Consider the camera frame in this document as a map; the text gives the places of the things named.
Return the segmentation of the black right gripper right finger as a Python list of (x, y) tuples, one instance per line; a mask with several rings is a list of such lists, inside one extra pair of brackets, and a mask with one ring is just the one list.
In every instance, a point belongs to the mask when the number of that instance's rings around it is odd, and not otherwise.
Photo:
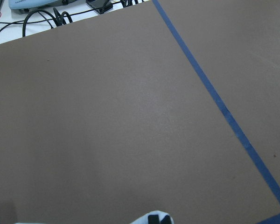
[(160, 222), (160, 224), (172, 224), (171, 217), (166, 215)]

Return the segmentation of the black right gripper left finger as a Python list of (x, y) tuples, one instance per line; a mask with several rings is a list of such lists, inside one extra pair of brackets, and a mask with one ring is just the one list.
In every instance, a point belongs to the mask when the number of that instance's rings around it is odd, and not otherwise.
[(159, 216), (158, 215), (149, 215), (147, 217), (148, 224), (159, 224)]

